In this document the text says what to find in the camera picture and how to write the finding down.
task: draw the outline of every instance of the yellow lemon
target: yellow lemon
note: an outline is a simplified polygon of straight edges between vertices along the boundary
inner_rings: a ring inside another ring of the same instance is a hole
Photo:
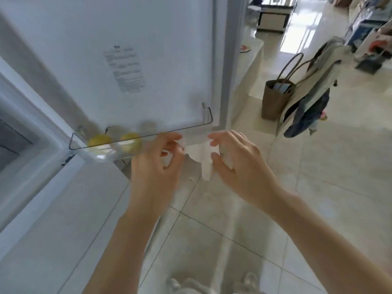
[[[126,153],[136,153],[141,149],[141,138],[137,133],[126,133],[121,135],[121,141],[119,142],[121,149]]]
[[[110,136],[108,136],[106,134],[98,134],[98,135],[94,136],[93,138],[91,138],[88,141],[87,145],[89,147],[93,147],[96,145],[101,145],[101,144],[111,143],[111,142],[113,142],[113,141]]]

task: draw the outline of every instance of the tile floor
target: tile floor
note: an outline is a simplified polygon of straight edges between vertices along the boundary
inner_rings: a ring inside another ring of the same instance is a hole
[[[343,35],[346,24],[346,13],[325,1],[300,0],[286,35],[258,33],[265,42],[260,76],[233,128],[261,148],[287,189],[392,274],[392,94],[385,80],[390,73],[381,70],[375,77],[347,67],[331,90],[329,119],[312,137],[274,138],[247,121],[259,115],[265,80],[276,77],[298,51],[312,57],[327,39]],[[231,293],[232,283],[248,271],[261,276],[267,294],[324,292],[277,224],[218,176],[200,179],[199,167],[187,159],[179,190],[147,251],[140,293],[166,293],[169,277],[193,277]]]

